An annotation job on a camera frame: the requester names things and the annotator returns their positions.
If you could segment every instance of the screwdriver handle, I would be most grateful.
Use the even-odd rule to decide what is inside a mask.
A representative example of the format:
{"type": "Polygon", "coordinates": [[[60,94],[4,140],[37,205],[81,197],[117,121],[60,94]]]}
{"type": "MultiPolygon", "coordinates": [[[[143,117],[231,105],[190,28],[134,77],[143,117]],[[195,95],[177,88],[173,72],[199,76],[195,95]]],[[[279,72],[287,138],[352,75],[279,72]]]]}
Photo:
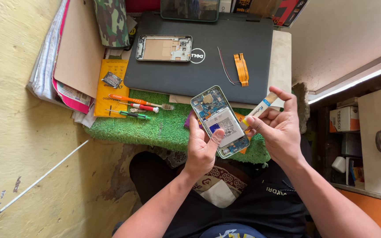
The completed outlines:
{"type": "Polygon", "coordinates": [[[110,98],[119,99],[119,100],[124,100],[124,101],[131,101],[131,102],[135,102],[135,103],[139,103],[139,104],[143,104],[143,105],[147,105],[147,104],[148,104],[148,102],[145,101],[145,100],[134,99],[134,98],[125,97],[125,96],[122,96],[122,95],[110,94],[110,95],[108,95],[108,96],[109,96],[110,98]]]}
{"type": "Polygon", "coordinates": [[[143,120],[151,120],[151,117],[143,115],[143,114],[135,114],[135,113],[127,112],[127,111],[119,111],[119,114],[123,116],[133,116],[143,120]]]}
{"type": "Polygon", "coordinates": [[[146,105],[142,105],[142,104],[130,103],[130,105],[134,108],[139,108],[139,109],[143,109],[143,110],[147,110],[147,111],[153,111],[155,113],[158,113],[158,111],[159,111],[159,108],[153,108],[151,106],[146,106],[146,105]]]}

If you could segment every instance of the door handle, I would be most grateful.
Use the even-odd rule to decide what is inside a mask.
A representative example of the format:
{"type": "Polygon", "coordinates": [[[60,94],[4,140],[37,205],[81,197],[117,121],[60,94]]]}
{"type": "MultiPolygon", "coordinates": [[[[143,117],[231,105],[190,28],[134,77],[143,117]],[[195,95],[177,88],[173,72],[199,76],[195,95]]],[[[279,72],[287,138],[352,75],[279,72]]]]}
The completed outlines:
{"type": "Polygon", "coordinates": [[[381,153],[381,139],[380,139],[380,136],[381,136],[381,130],[376,133],[376,139],[375,139],[377,150],[380,151],[380,153],[381,153]]]}

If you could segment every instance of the black shorts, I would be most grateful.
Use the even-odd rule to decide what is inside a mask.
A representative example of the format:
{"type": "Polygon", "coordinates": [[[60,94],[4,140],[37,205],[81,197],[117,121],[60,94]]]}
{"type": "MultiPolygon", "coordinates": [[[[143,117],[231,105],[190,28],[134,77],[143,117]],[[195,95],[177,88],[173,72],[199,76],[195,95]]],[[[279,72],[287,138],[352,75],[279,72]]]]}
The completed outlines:
{"type": "MultiPolygon", "coordinates": [[[[301,139],[304,157],[310,162],[310,146],[304,137],[301,139]]],[[[135,155],[129,170],[142,204],[176,177],[175,169],[150,152],[135,155]]],[[[199,237],[208,228],[224,223],[250,226],[267,238],[307,237],[306,208],[290,186],[283,170],[270,160],[268,168],[260,169],[227,208],[218,208],[191,190],[164,237],[199,237]]]]}

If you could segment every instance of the black laptop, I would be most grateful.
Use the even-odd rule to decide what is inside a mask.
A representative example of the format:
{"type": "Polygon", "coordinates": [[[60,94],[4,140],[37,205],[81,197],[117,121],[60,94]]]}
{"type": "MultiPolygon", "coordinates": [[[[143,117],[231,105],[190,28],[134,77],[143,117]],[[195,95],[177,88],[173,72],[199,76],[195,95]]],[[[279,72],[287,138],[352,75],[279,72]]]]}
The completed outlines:
{"type": "Polygon", "coordinates": [[[248,104],[258,104],[266,96],[273,36],[270,19],[220,13],[218,21],[204,23],[166,20],[147,11],[142,14],[136,39],[140,35],[191,35],[192,62],[138,61],[135,40],[124,76],[125,86],[131,89],[193,97],[218,85],[230,102],[248,104]],[[239,81],[233,55],[243,53],[249,86],[229,82],[217,47],[232,81],[239,81]]]}

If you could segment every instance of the red screwdriver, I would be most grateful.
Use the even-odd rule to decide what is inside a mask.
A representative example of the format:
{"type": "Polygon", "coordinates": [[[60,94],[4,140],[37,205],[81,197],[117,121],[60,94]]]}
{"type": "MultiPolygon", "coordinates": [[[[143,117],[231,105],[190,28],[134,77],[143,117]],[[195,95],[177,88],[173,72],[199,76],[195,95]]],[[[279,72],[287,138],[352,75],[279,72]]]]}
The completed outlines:
{"type": "Polygon", "coordinates": [[[159,108],[153,108],[153,107],[150,107],[150,106],[146,106],[146,105],[142,105],[142,104],[137,104],[137,103],[125,103],[125,102],[119,102],[119,103],[123,103],[123,104],[127,104],[127,105],[130,105],[134,108],[139,108],[139,109],[143,109],[143,110],[147,110],[147,111],[153,111],[155,113],[158,113],[158,111],[160,110],[159,108]]]}

